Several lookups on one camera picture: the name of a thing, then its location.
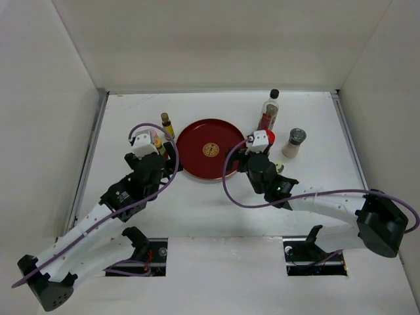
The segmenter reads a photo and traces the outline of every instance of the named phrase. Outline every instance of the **gold emblem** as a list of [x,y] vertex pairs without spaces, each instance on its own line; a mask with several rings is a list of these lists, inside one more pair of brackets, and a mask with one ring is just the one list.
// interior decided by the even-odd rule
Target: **gold emblem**
[[205,156],[213,158],[219,154],[219,146],[215,143],[209,142],[203,147],[203,153]]

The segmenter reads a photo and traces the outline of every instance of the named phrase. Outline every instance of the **corner wall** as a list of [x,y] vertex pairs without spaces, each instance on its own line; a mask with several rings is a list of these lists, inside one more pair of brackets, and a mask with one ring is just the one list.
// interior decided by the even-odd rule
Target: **corner wall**
[[[393,0],[340,97],[370,187],[420,211],[420,1]],[[420,230],[404,237],[404,268],[420,302]]]
[[50,0],[0,0],[0,314],[36,314],[18,259],[53,243],[98,93]]

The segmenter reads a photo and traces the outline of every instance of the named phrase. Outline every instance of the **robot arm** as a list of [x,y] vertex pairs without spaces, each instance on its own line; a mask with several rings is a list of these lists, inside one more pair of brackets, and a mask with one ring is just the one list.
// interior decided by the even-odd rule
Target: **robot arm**
[[[238,172],[245,173],[257,194],[272,203],[291,196],[322,193],[321,188],[307,188],[297,180],[277,174],[268,159],[274,141],[271,131],[255,131],[246,149],[232,154],[228,169],[238,160]],[[408,224],[408,218],[389,199],[367,194],[308,196],[273,205],[291,211],[318,213],[345,222],[340,226],[314,226],[306,242],[326,253],[337,249],[368,248],[384,257],[395,257]]]
[[[133,153],[126,154],[125,161],[133,172],[111,185],[92,211],[53,246],[36,257],[25,255],[18,261],[20,271],[26,276],[52,257],[60,256],[27,280],[45,311],[60,307],[70,298],[74,287],[88,277],[118,261],[139,260],[145,254],[148,238],[138,228],[129,227],[127,221],[143,210],[146,202],[107,218],[157,192],[161,179],[174,171],[175,152],[172,146],[165,146],[171,157],[165,161],[153,145],[150,131],[137,134],[131,145]],[[93,249],[116,230],[123,232]],[[73,247],[61,255],[60,252],[71,244]]]

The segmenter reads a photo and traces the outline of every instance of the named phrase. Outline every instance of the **condiment bottle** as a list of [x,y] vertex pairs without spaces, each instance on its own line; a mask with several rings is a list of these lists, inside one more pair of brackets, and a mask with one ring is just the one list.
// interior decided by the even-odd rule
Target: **condiment bottle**
[[160,138],[158,136],[155,136],[153,141],[154,141],[154,145],[155,145],[157,151],[159,152],[159,154],[164,159],[169,159],[169,154],[168,154],[168,152],[166,152],[165,148],[163,147],[162,140],[160,140]]
[[272,130],[274,126],[274,122],[276,121],[277,113],[278,113],[278,103],[276,99],[278,98],[279,91],[276,89],[272,89],[270,92],[270,99],[268,99],[262,105],[262,111],[260,116],[260,121],[258,123],[257,130]]
[[[175,133],[173,132],[173,128],[172,128],[172,123],[169,120],[169,116],[167,113],[162,113],[160,115],[160,117],[162,118],[162,126],[163,128],[173,137],[175,138]],[[170,140],[169,137],[167,135],[165,135],[165,139],[166,140]]]
[[306,139],[306,132],[300,128],[293,128],[290,130],[289,141],[285,144],[282,149],[282,153],[285,157],[293,159],[297,152],[299,152],[299,148],[301,147],[301,143]]

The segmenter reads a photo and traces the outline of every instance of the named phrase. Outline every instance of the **red label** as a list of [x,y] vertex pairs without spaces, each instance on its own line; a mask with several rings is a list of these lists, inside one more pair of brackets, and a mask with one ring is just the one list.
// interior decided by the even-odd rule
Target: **red label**
[[259,127],[260,130],[269,128],[270,122],[271,122],[271,117],[272,116],[267,115],[267,114],[262,115],[261,121],[260,121],[260,127]]

